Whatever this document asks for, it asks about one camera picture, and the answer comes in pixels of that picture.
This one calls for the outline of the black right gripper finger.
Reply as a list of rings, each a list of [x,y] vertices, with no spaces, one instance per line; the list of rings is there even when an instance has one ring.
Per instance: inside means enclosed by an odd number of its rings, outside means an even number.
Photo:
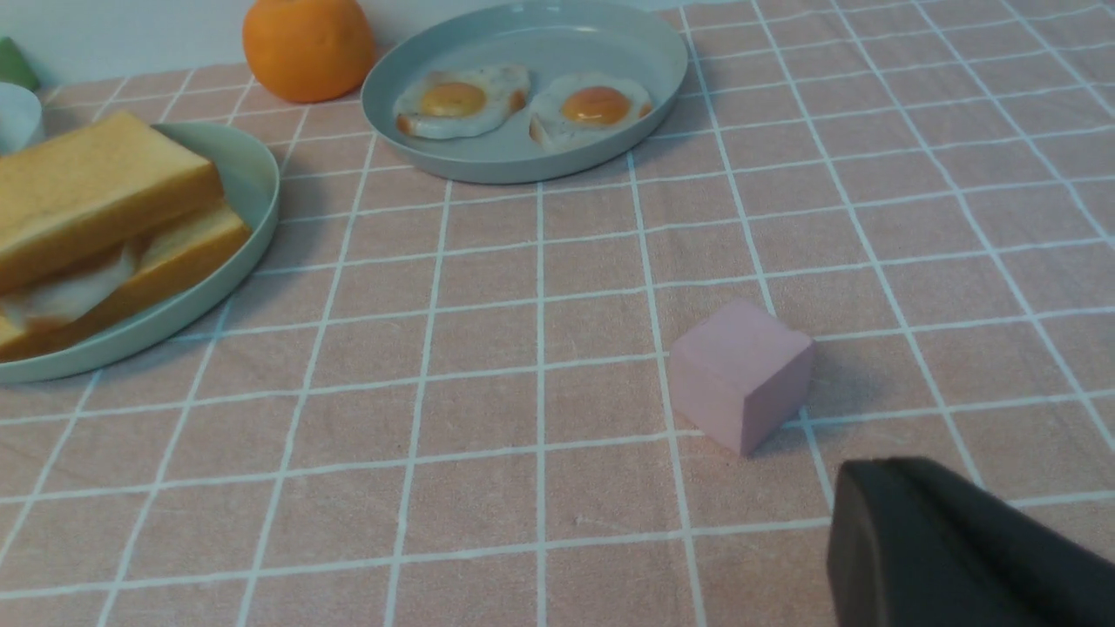
[[[841,626],[1111,626],[1111,561],[927,457],[838,467],[826,575]]]

